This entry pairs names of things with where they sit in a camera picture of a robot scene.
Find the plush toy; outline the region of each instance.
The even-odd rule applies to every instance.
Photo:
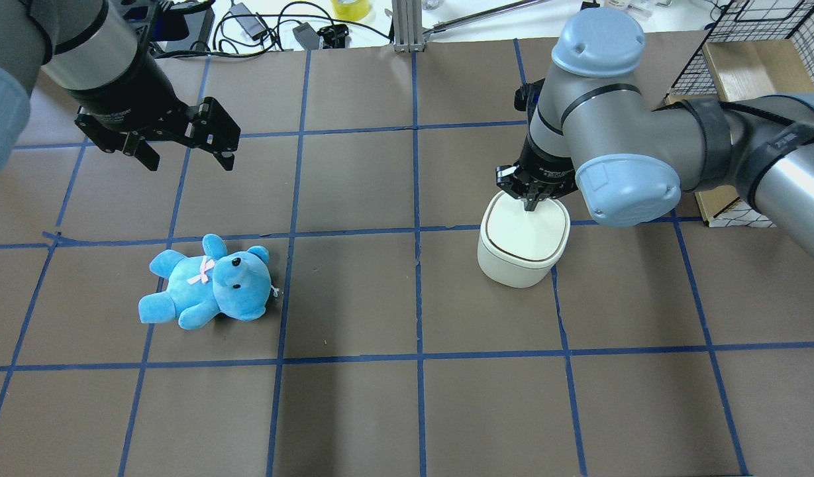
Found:
[[[210,233],[203,238],[203,252],[204,256],[187,257],[165,250],[150,261],[150,271],[167,279],[168,287],[139,301],[141,322],[177,318],[180,328],[198,329],[219,313],[243,322],[265,313],[268,297],[277,296],[265,247],[228,254],[225,242]]]

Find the robotic arm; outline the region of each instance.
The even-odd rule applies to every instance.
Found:
[[[186,9],[208,4],[189,3]],[[156,171],[159,155],[148,141],[173,140],[213,153],[231,170],[240,128],[212,97],[192,107],[180,101],[149,55],[152,40],[174,39],[156,37],[160,19],[185,28],[182,15],[189,12],[177,6],[156,0],[0,0],[0,169],[27,124],[29,95],[41,69],[80,103],[74,122],[101,150],[120,150]]]
[[[525,211],[579,188],[598,223],[628,227],[669,212],[682,191],[733,184],[814,257],[814,95],[651,112],[633,76],[644,46],[618,10],[570,19],[544,82],[516,93],[530,130],[519,160],[495,170],[498,187]]]

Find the yellow object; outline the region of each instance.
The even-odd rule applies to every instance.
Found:
[[[358,21],[371,9],[370,0],[331,0],[337,19]]]

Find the pink ribbon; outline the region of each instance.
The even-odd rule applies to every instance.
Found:
[[[186,281],[189,283],[189,285],[194,285],[198,282],[206,284],[209,281],[209,277],[207,277],[207,270],[212,270],[213,268],[215,268],[215,260],[213,259],[207,260],[207,257],[204,256],[203,259],[201,259],[200,274],[194,275],[194,277],[189,278]]]

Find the white container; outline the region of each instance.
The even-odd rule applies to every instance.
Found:
[[[477,262],[489,278],[524,289],[539,283],[565,250],[571,220],[563,203],[546,200],[526,212],[521,200],[499,192],[480,223]]]

